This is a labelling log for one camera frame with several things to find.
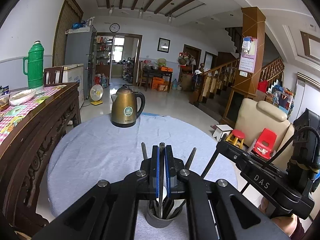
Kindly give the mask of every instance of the light blue tablecloth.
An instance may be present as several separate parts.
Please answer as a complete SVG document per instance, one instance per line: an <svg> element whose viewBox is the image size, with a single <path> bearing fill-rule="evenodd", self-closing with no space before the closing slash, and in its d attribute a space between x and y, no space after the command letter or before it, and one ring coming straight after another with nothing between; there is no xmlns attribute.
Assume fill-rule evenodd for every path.
<svg viewBox="0 0 320 240"><path fill-rule="evenodd" d="M65 135L52 153L48 166L48 192L52 214L58 216L93 187L98 180L110 183L140 168L141 142L151 157L153 145L172 145L173 156L187 161L197 148L190 170L201 174L217 142L198 128L170 116L141 115L130 128L111 124L102 115L78 125ZM205 177L226 179L237 188L231 162L219 155ZM166 228L153 228L145 220L146 201L140 201L135 239L189 239L186 209Z"/></svg>

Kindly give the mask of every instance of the desk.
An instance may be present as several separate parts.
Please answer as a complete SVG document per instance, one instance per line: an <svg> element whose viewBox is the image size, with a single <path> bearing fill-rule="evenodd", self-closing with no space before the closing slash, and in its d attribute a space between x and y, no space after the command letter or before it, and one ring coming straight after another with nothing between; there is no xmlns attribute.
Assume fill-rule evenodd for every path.
<svg viewBox="0 0 320 240"><path fill-rule="evenodd" d="M155 70L155 69L147 69L147 68L143 68L143 72L147 74L146 78L147 81L144 85L145 90L148 90L148 80L149 80L149 76L150 75L160 75L160 76L165 76L165 77L169 77L169 84L168 84L168 93L170 91L170 87L171 87L171 79L172 79L172 72L169 71L162 71L162 70Z"/></svg>
<svg viewBox="0 0 320 240"><path fill-rule="evenodd" d="M81 123L79 83L64 85L31 110L0 145L0 209L12 226L30 236L49 223L36 214L36 206L51 154L68 122L74 127Z"/></svg>
<svg viewBox="0 0 320 240"><path fill-rule="evenodd" d="M215 151L217 142L198 128L170 116L147 116L143 113L134 126L119 128L110 115L101 115L78 125L66 134L52 153L48 166L48 193L52 214L60 215L93 187L98 180L120 181L140 168L143 160L141 142L148 157L153 145L172 145L173 156L187 161L197 148L190 169L201 174ZM224 178L237 188L231 161L219 155L205 179ZM146 202L140 201L135 240L189 239L186 208L166 228L153 228L146 219Z"/></svg>

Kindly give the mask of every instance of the kettle lid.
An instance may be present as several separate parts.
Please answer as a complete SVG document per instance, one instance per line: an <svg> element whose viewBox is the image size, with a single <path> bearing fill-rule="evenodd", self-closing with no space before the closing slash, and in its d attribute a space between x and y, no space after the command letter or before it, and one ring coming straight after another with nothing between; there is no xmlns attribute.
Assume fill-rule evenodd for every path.
<svg viewBox="0 0 320 240"><path fill-rule="evenodd" d="M127 85L123 85L117 90L117 94L130 94L130 93L133 93L133 91Z"/></svg>

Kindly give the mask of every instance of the electric fan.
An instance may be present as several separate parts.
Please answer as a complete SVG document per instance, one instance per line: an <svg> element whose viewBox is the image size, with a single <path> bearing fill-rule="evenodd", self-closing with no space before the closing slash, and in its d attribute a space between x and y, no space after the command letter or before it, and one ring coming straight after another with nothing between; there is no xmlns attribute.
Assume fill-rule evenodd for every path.
<svg viewBox="0 0 320 240"><path fill-rule="evenodd" d="M103 95L103 88L100 85L94 85L90 90L91 104L94 106L100 105L103 102L100 100Z"/></svg>

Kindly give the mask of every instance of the metal bolt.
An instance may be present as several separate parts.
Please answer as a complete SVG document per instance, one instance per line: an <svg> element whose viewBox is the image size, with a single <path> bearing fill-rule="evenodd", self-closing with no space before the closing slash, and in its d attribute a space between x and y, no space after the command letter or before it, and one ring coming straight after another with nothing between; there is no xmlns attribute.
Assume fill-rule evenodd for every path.
<svg viewBox="0 0 320 240"><path fill-rule="evenodd" d="M182 169L182 170L180 170L180 174L182 176L188 176L190 174L190 171L187 169Z"/></svg>
<svg viewBox="0 0 320 240"><path fill-rule="evenodd" d="M145 176L147 173L146 173L146 171L144 171L144 170L138 170L138 171L136 172L136 174L137 174L138 177L143 177L143 176Z"/></svg>
<svg viewBox="0 0 320 240"><path fill-rule="evenodd" d="M221 187L225 187L226 185L228 185L228 182L225 179L219 179L218 185Z"/></svg>
<svg viewBox="0 0 320 240"><path fill-rule="evenodd" d="M98 181L97 184L98 184L99 187L105 187L106 185L109 184L109 181L107 181L105 179L101 179L101 180Z"/></svg>

